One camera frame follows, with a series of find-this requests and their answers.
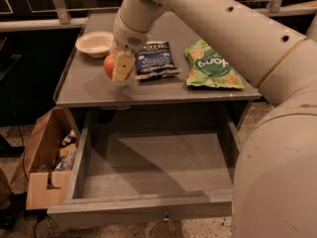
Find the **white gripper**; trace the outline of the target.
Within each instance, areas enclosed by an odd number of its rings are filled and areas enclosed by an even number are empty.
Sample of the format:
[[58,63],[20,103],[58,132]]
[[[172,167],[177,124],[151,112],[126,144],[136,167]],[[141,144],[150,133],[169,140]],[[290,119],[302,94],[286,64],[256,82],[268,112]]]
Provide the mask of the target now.
[[[129,28],[119,15],[116,16],[113,26],[115,43],[123,50],[137,52],[141,50],[148,39],[149,33],[142,33]],[[135,56],[128,51],[117,51],[114,54],[114,68],[112,79],[116,82],[125,81],[131,74],[135,64]]]

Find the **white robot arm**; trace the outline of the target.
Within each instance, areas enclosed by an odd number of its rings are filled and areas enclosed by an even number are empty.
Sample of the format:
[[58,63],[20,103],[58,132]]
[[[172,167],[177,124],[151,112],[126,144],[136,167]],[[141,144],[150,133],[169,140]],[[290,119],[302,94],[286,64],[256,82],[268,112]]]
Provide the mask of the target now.
[[174,12],[273,105],[234,175],[233,238],[317,238],[317,44],[234,0],[123,0],[119,47]]

